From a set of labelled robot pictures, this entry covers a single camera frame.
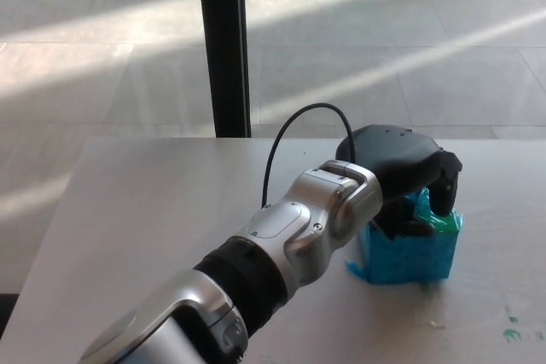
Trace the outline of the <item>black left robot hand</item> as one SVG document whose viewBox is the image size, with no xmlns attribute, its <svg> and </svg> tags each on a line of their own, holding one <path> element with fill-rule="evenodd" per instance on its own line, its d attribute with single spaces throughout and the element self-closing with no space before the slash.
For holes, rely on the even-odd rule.
<svg viewBox="0 0 546 364">
<path fill-rule="evenodd" d="M 372 124 L 352 133 L 355 155 L 350 154 L 349 139 L 337 147 L 335 158 L 360 165 L 377 177 L 383 206 L 372 227 L 389 240 L 397 237 L 431 237 L 433 225 L 414 215 L 410 194 L 426 188 L 433 213 L 446 217 L 456 199 L 462 162 L 444 150 L 430 136 L 395 125 Z"/>
</svg>

